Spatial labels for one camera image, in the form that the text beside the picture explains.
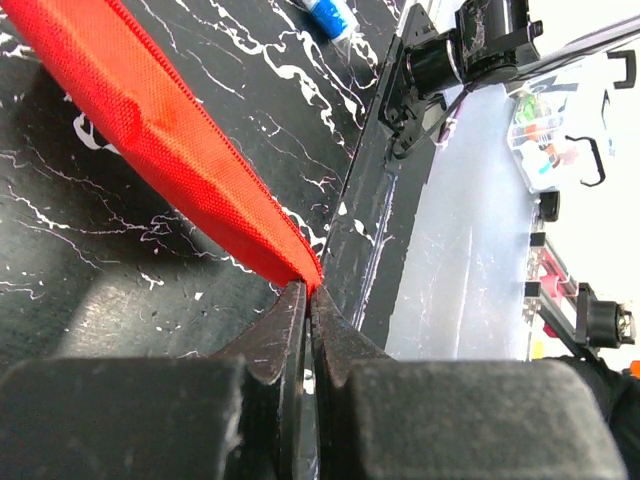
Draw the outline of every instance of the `black cable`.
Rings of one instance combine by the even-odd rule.
[[[424,142],[428,138],[431,137],[431,135],[433,135],[433,133],[438,128],[440,128],[444,124],[444,122],[447,121],[447,118],[449,118],[458,109],[458,107],[460,107],[464,99],[467,98],[467,96],[472,91],[473,91],[473,85],[469,85],[465,87],[464,90],[462,90],[462,92],[460,92],[460,94],[455,98],[455,100],[451,102],[451,105],[449,105],[449,107],[444,111],[444,113],[440,116],[440,118],[436,120],[436,122],[433,125],[431,125],[427,130],[425,130],[420,134],[420,136],[416,139],[413,145],[407,148],[404,152],[394,153],[393,156],[398,160],[404,160],[405,158],[413,154],[418,148],[420,148],[424,144]]]

